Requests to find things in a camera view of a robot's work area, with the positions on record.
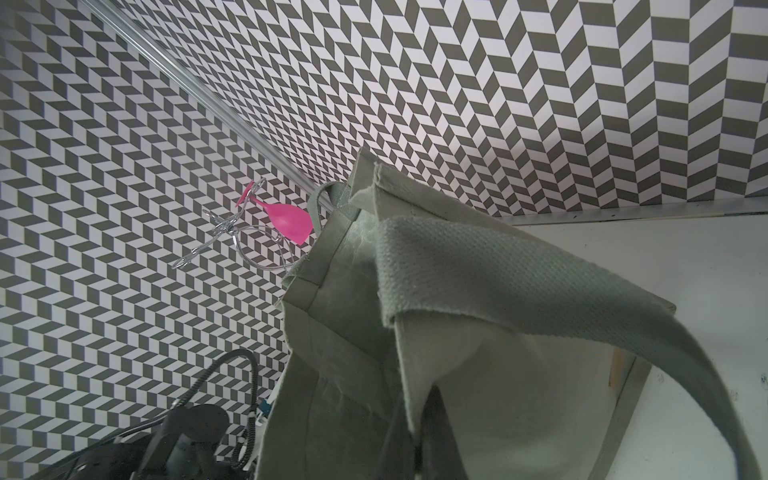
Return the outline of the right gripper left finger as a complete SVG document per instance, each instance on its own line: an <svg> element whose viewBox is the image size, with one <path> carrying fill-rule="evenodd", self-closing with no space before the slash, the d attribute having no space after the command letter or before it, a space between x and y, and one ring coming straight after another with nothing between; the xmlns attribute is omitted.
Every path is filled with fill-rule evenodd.
<svg viewBox="0 0 768 480"><path fill-rule="evenodd" d="M415 446L408 428L405 403L399 401L381 449L376 480L414 480Z"/></svg>

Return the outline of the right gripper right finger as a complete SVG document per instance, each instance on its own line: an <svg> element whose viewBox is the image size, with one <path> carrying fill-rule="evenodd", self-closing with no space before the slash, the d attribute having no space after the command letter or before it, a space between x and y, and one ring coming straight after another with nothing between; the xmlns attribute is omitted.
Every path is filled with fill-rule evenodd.
<svg viewBox="0 0 768 480"><path fill-rule="evenodd" d="M421 455L423 479L468 479L447 410L437 386L431 388L422 413Z"/></svg>

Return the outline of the green canvas bag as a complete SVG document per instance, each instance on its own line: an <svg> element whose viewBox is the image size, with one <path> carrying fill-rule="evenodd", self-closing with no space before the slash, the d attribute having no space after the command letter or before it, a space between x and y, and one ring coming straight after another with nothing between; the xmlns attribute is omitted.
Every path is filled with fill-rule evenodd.
<svg viewBox="0 0 768 480"><path fill-rule="evenodd" d="M441 392L468 479L603 479L652 368L730 447L757 457L713 363L672 303L408 178L368 151L285 275L291 353L259 479L375 479L405 403Z"/></svg>

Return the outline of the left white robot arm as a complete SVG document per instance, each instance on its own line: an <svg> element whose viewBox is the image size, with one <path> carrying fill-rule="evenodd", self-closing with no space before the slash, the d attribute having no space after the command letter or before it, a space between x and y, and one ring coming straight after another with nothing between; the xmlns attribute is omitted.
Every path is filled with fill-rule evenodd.
<svg viewBox="0 0 768 480"><path fill-rule="evenodd" d="M230 427L221 406L191 403L202 386L226 363L250 364L245 437L224 461L216 451ZM120 430L34 474L34 479L253 479L255 477L259 364L249 349L227 352L207 367L169 410Z"/></svg>

